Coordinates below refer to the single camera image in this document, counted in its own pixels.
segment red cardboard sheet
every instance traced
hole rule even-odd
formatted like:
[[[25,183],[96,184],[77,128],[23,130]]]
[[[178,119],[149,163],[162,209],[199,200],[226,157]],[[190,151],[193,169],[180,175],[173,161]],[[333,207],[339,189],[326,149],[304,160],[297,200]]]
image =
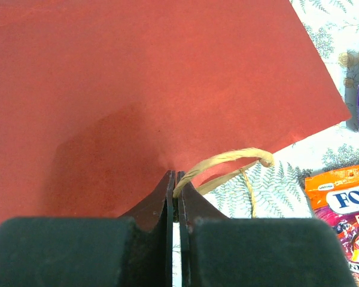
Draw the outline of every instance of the red cardboard sheet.
[[[1,222],[119,216],[348,117],[288,0],[0,0]]]

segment black foam pad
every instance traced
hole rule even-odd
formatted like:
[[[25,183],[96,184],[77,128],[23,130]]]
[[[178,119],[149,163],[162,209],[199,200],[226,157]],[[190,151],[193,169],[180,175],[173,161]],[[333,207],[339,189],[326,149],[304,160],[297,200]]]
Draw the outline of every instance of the black foam pad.
[[[191,285],[356,287],[339,241],[317,219],[196,221]]]
[[[165,286],[160,222],[144,232],[133,218],[6,221],[0,225],[0,287]]]

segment orange candy wrapper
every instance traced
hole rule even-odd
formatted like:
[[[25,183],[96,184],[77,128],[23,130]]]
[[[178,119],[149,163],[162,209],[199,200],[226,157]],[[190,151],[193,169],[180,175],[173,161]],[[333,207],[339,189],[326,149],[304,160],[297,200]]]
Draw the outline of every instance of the orange candy wrapper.
[[[331,226],[359,286],[359,166],[306,178],[315,216]]]

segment fern print fabric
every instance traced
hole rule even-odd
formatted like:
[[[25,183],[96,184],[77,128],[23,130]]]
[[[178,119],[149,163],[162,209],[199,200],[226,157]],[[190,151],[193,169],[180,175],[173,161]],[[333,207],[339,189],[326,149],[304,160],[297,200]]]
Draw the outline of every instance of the fern print fabric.
[[[205,194],[205,198],[228,217],[251,218],[251,195],[242,174]]]
[[[289,163],[273,167],[257,163],[247,171],[252,186],[253,218],[310,218],[312,211]]]
[[[242,174],[205,195],[219,211],[231,218],[310,218],[310,209],[297,173],[289,163],[260,163],[246,171],[250,193]]]

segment white fabric with fern print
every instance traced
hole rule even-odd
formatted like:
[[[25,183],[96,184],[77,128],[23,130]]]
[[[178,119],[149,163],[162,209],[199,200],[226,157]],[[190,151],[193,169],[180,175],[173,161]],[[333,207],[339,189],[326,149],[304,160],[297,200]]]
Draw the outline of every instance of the white fabric with fern print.
[[[273,167],[257,163],[246,171],[252,194],[242,174],[205,195],[231,218],[310,218],[312,212],[297,173],[289,163]]]

